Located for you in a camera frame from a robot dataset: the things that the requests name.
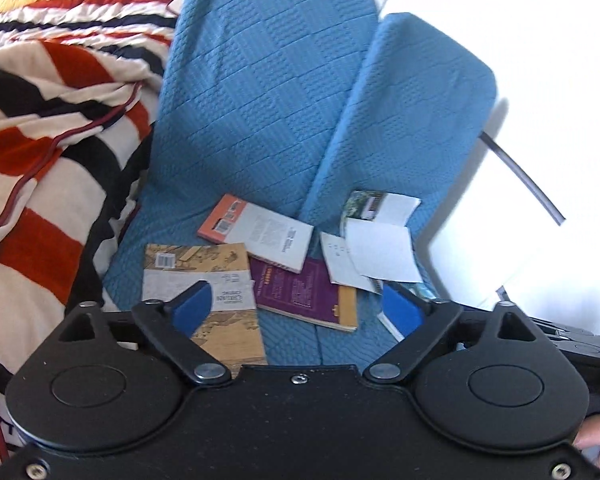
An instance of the tan book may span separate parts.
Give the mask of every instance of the tan book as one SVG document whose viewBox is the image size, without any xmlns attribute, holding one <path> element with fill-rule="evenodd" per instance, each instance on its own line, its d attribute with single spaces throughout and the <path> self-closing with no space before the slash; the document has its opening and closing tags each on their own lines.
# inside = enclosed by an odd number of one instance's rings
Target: tan book
<svg viewBox="0 0 600 480">
<path fill-rule="evenodd" d="M 213 305 L 192 341 L 224 363 L 234 377 L 243 364 L 267 364 L 244 244 L 147 245 L 144 300 L 170 301 L 200 280 L 210 283 Z"/>
</svg>

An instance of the barcode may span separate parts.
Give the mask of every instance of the barcode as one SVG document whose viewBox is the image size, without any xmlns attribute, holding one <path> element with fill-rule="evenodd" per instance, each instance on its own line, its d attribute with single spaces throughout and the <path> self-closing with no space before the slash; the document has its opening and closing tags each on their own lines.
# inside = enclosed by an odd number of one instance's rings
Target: barcode
<svg viewBox="0 0 600 480">
<path fill-rule="evenodd" d="M 157 253 L 155 255 L 155 266 L 158 269 L 175 269 L 176 255 L 170 253 Z"/>
<path fill-rule="evenodd" d="M 214 227 L 214 231 L 218 231 L 221 235 L 225 235 L 231 230 L 231 226 L 231 222 L 219 220 L 216 227 Z"/>
</svg>

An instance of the orange and white book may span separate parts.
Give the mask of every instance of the orange and white book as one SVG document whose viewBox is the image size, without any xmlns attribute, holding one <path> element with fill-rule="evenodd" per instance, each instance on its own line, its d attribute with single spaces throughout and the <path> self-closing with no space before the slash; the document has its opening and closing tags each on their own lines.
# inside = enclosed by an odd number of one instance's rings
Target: orange and white book
<svg viewBox="0 0 600 480">
<path fill-rule="evenodd" d="M 314 227 L 226 194 L 198 230 L 216 244 L 243 243 L 264 262 L 300 273 Z"/>
</svg>

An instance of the blue fabric cover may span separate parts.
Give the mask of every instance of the blue fabric cover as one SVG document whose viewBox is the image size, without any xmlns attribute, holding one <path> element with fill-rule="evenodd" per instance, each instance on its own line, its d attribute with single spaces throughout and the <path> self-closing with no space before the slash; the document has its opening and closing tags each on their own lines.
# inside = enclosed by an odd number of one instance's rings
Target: blue fabric cover
<svg viewBox="0 0 600 480">
<path fill-rule="evenodd" d="M 410 14 L 378 23 L 374 0 L 186 0 L 107 290 L 122 309 L 139 301 L 144 246 L 205 244 L 197 228 L 226 192 L 334 234 L 353 189 L 405 193 L 422 199 L 416 237 L 495 93 L 471 53 Z M 380 303 L 359 291 L 353 334 L 260 312 L 269 362 L 365 367 L 395 344 Z"/>
</svg>

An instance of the metal bolt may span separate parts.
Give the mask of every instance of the metal bolt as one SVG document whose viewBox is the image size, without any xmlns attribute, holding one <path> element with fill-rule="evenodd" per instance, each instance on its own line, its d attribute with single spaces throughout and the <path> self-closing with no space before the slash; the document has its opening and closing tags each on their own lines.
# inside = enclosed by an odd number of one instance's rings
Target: metal bolt
<svg viewBox="0 0 600 480">
<path fill-rule="evenodd" d="M 391 363 L 380 363 L 369 368 L 374 379 L 395 379 L 400 375 L 400 368 Z"/>
<path fill-rule="evenodd" d="M 202 381 L 211 381 L 222 377 L 225 370 L 226 369 L 218 363 L 204 363 L 196 366 L 193 373 L 195 373 L 196 377 Z"/>
<path fill-rule="evenodd" d="M 45 480 L 47 472 L 42 464 L 29 464 L 25 469 L 31 480 Z"/>
<path fill-rule="evenodd" d="M 291 377 L 291 382 L 293 384 L 307 384 L 309 382 L 309 377 L 305 374 L 298 374 Z"/>
<path fill-rule="evenodd" d="M 558 464 L 551 471 L 551 478 L 554 480 L 567 480 L 571 476 L 571 466 L 569 464 Z"/>
</svg>

